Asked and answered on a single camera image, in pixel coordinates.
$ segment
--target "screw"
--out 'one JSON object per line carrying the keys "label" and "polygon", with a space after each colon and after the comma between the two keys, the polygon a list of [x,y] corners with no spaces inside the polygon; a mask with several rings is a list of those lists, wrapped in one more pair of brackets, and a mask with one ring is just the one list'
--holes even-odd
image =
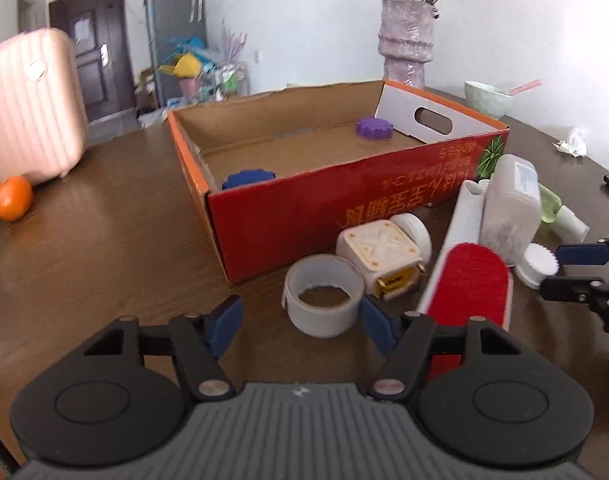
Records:
{"label": "screw", "polygon": [[405,390],[405,383],[398,379],[380,379],[374,383],[374,392],[379,395],[400,395]]}
{"label": "screw", "polygon": [[212,379],[210,381],[204,381],[198,386],[198,392],[205,397],[222,397],[229,393],[229,384],[221,381],[220,379]]}

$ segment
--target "ceramic bowl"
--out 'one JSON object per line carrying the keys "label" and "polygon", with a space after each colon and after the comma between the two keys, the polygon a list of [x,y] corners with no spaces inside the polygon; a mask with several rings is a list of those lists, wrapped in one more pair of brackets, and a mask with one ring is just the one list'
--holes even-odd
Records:
{"label": "ceramic bowl", "polygon": [[513,96],[502,93],[495,86],[476,81],[465,82],[465,97],[470,108],[494,119],[500,119],[509,113],[514,99]]}

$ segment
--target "vase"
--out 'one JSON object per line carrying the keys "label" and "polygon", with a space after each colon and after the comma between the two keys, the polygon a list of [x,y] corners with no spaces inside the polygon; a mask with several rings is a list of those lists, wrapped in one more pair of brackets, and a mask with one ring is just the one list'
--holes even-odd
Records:
{"label": "vase", "polygon": [[378,52],[385,79],[424,88],[424,64],[433,59],[433,6],[412,0],[383,0]]}

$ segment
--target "blue bottle cap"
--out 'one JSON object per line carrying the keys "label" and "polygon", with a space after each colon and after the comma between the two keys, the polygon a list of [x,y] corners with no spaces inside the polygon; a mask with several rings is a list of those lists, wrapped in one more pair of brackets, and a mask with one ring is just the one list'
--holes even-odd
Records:
{"label": "blue bottle cap", "polygon": [[230,175],[226,182],[222,184],[222,190],[224,191],[225,189],[232,189],[233,187],[264,182],[266,180],[272,180],[275,177],[276,174],[273,171],[242,170],[239,173]]}

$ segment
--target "brown table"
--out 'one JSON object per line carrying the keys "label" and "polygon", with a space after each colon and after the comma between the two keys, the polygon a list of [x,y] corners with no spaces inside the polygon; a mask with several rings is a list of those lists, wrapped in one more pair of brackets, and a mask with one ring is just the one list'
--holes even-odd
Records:
{"label": "brown table", "polygon": [[[591,226],[589,240],[607,235],[603,168],[561,155],[549,137],[508,122],[508,151],[536,165],[542,183]],[[453,207],[421,210],[436,254]],[[539,240],[558,244],[547,232]],[[244,298],[246,318],[221,363],[238,386],[364,384],[382,363],[374,346],[359,327],[332,340],[299,333],[280,307],[285,272],[227,284],[165,126],[91,148],[67,179],[36,191],[27,218],[0,229],[0,436],[20,458],[8,423],[14,395],[114,318],[134,314],[143,324],[161,324],[182,312],[209,312],[231,293]],[[602,272],[609,279],[609,266]],[[407,309],[391,306],[392,314]],[[581,463],[609,480],[609,335],[600,320],[583,306],[544,304],[516,281],[511,332],[590,392],[597,415]],[[163,358],[148,364],[171,370]]]}

